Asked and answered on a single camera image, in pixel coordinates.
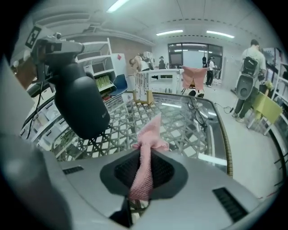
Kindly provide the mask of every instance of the pink towel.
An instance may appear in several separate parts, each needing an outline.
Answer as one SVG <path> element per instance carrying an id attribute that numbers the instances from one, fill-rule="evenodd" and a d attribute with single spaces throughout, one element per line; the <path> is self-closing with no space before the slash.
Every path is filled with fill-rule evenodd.
<path id="1" fill-rule="evenodd" d="M 188 89 L 192 81 L 194 80 L 196 90 L 202 90 L 205 74 L 207 73 L 208 69 L 189 68 L 185 66 L 183 66 L 182 68 L 184 69 L 182 87 Z"/>
<path id="2" fill-rule="evenodd" d="M 140 130 L 138 143 L 133 145 L 133 148 L 140 148 L 140 167 L 130 188 L 130 199 L 149 200 L 153 189 L 151 148 L 158 151 L 169 150 L 169 144 L 160 138 L 160 126 L 161 114 L 158 114 Z"/>

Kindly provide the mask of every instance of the metal grid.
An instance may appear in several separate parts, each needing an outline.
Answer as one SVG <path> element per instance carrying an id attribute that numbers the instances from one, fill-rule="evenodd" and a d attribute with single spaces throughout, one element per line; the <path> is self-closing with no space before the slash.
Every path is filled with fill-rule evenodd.
<path id="1" fill-rule="evenodd" d="M 140 129 L 159 113 L 162 114 L 160 136 L 169 143 L 170 150 L 192 158 L 196 158 L 198 153 L 208 154 L 207 136 L 193 118 L 186 98 L 179 100 L 154 96 L 154 103 L 147 105 L 118 96 L 108 101 L 106 107 L 110 114 L 110 123 L 99 137 L 83 140 L 72 130 L 66 132 L 69 138 L 65 138 L 66 134 L 59 137 L 62 139 L 61 150 L 59 146 L 58 150 L 52 148 L 59 161 L 99 157 L 130 149 L 137 142 Z"/>

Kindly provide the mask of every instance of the fluorescent light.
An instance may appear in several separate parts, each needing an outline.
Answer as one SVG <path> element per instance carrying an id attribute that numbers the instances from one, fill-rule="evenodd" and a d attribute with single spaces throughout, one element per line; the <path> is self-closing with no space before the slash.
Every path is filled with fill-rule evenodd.
<path id="1" fill-rule="evenodd" d="M 165 34 L 174 34 L 174 33 L 182 33 L 183 30 L 177 30 L 177 31 L 167 31 L 167 32 L 163 32 L 163 33 L 159 33 L 159 34 L 156 34 L 157 36 L 160 36 L 160 35 L 165 35 Z"/>
<path id="2" fill-rule="evenodd" d="M 215 164 L 219 164 L 219 165 L 227 166 L 227 160 L 220 159 L 217 157 L 212 157 L 209 155 L 205 155 L 203 153 L 198 154 L 198 159 L 205 160 L 207 162 L 211 162 L 211 163 L 215 163 Z"/>
<path id="3" fill-rule="evenodd" d="M 107 10 L 107 13 L 112 13 L 112 12 L 116 11 L 118 8 L 123 6 L 128 1 L 129 0 L 118 0 Z"/>
<path id="4" fill-rule="evenodd" d="M 183 44 L 183 45 L 190 45 L 190 46 L 207 46 L 207 45 L 205 45 L 205 44 L 194 44 L 194 43 L 185 43 L 185 44 Z"/>
<path id="5" fill-rule="evenodd" d="M 183 45 L 189 45 L 189 46 L 207 46 L 205 44 L 194 44 L 194 43 L 183 43 Z"/>
<path id="6" fill-rule="evenodd" d="M 205 50 L 198 50 L 199 52 L 205 52 L 205 53 L 207 53 L 207 51 L 205 51 Z"/>
<path id="7" fill-rule="evenodd" d="M 208 116 L 206 114 L 202 113 L 201 111 L 199 111 L 199 112 L 202 114 L 203 117 L 205 117 L 206 119 L 208 118 Z"/>
<path id="8" fill-rule="evenodd" d="M 171 107 L 176 107 L 176 108 L 182 108 L 182 106 L 177 106 L 177 105 L 172 105 L 172 104 L 166 104 L 162 103 L 163 106 L 171 106 Z"/>
<path id="9" fill-rule="evenodd" d="M 229 34 L 223 34 L 223 33 L 219 33 L 219 32 L 215 32 L 215 31 L 207 31 L 208 34 L 217 34 L 217 35 L 222 35 L 225 37 L 229 37 L 229 38 L 234 38 L 234 36 L 229 35 Z"/>
<path id="10" fill-rule="evenodd" d="M 211 113 L 211 112 L 208 112 L 208 114 L 210 114 L 210 115 L 213 115 L 213 116 L 217 116 L 217 114 L 216 114 L 216 113 Z"/>

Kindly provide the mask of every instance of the black cable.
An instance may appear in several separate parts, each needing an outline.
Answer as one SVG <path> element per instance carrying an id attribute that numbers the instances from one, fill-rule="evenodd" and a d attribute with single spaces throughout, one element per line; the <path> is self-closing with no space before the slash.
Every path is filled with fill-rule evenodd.
<path id="1" fill-rule="evenodd" d="M 32 118 L 31 118 L 31 122 L 30 122 L 30 126 L 29 126 L 29 131 L 28 131 L 28 135 L 27 135 L 26 139 L 28 139 L 29 136 L 30 136 L 33 119 L 34 119 L 34 117 L 36 116 L 36 114 L 38 114 L 38 109 L 39 109 L 39 105 L 40 105 L 40 99 L 41 99 L 41 93 L 42 93 L 43 85 L 44 85 L 44 82 L 41 82 L 39 99 L 38 99 L 38 102 L 37 102 L 37 105 L 36 105 L 36 109 L 35 109 L 35 111 L 34 111 L 34 114 L 33 114 Z"/>
<path id="2" fill-rule="evenodd" d="M 189 97 L 190 98 L 190 101 L 191 101 L 191 104 L 192 104 L 192 106 L 193 106 L 193 108 L 195 109 L 195 113 L 194 113 L 194 116 L 195 116 L 195 119 L 198 121 L 198 123 L 205 129 L 206 127 L 207 127 L 207 125 L 206 125 L 206 122 L 205 122 L 205 120 L 204 120 L 204 117 L 202 116 L 202 114 L 201 114 L 201 112 L 199 111 L 199 109 L 193 104 L 193 101 L 192 101 L 192 99 L 191 99 L 191 97 Z M 202 123 L 198 120 L 198 118 L 197 118 L 197 116 L 196 116 L 196 113 L 198 113 L 200 116 L 201 116 L 201 118 L 202 118 Z"/>
<path id="3" fill-rule="evenodd" d="M 231 113 L 233 110 L 234 110 L 234 108 L 231 108 L 230 106 L 226 106 L 226 107 L 223 107 L 222 105 L 220 105 L 220 104 L 218 104 L 218 103 L 214 103 L 216 106 L 220 106 L 223 110 L 224 110 L 224 112 L 226 113 L 226 114 L 229 114 L 229 113 Z"/>

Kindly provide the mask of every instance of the blue chair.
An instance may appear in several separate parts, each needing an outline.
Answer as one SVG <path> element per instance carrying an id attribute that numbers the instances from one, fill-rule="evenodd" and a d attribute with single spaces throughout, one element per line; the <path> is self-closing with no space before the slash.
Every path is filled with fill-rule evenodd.
<path id="1" fill-rule="evenodd" d="M 116 90 L 111 92 L 109 94 L 110 96 L 119 95 L 119 94 L 125 92 L 128 89 L 128 85 L 127 85 L 127 82 L 126 82 L 124 74 L 118 75 L 116 77 L 116 79 L 113 81 L 113 84 L 115 85 Z"/>

